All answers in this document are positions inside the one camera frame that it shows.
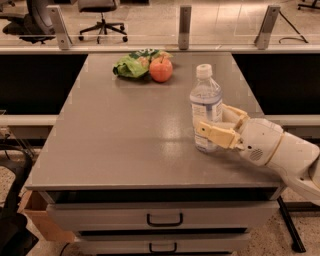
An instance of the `water bottle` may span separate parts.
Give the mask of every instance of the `water bottle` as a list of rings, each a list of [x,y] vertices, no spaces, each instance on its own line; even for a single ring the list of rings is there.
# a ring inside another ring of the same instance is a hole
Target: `water bottle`
[[[210,64],[197,66],[197,82],[190,93],[193,127],[200,121],[222,122],[222,90],[212,78]],[[205,153],[215,151],[218,146],[195,131],[196,147]]]

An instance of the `drawer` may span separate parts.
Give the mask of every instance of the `drawer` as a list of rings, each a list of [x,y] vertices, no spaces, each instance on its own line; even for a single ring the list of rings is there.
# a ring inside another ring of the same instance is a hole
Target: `drawer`
[[[76,242],[85,254],[166,254],[233,252],[245,248],[250,235],[198,234],[99,237],[99,241],[78,239]]]
[[[90,231],[250,228],[264,224],[278,208],[276,201],[52,204],[47,212],[64,230]]]

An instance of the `desk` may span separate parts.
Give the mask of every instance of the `desk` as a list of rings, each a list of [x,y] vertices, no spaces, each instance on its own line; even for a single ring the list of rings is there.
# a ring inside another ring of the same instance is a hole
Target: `desk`
[[[115,77],[123,54],[89,55],[27,181],[84,253],[240,250],[278,208],[284,187],[272,171],[194,146],[197,65],[214,67],[226,103],[257,109],[231,54],[173,54],[165,84]]]

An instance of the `cable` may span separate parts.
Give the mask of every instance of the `cable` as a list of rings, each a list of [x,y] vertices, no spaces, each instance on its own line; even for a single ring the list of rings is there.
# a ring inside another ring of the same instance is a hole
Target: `cable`
[[[63,251],[67,248],[67,246],[69,245],[70,243],[66,243],[65,246],[62,248],[61,252],[60,252],[60,256],[62,256],[63,254]]]
[[[281,44],[281,41],[282,41],[283,39],[295,39],[295,40],[303,41],[303,42],[305,42],[305,43],[308,44],[309,42],[307,41],[307,39],[295,28],[295,26],[283,15],[283,13],[282,13],[281,11],[279,11],[279,14],[280,14],[281,17],[284,18],[285,21],[294,29],[294,31],[296,31],[297,34],[300,35],[300,37],[301,37],[301,38],[284,37],[284,38],[281,38],[281,39],[279,40],[279,43]]]

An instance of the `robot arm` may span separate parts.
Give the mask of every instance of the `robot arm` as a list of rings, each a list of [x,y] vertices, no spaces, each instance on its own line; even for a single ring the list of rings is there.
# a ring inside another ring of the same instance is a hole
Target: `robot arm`
[[[320,205],[319,147],[230,106],[223,105],[223,121],[200,122],[196,130],[223,148],[237,149],[245,160],[276,171],[288,187]]]

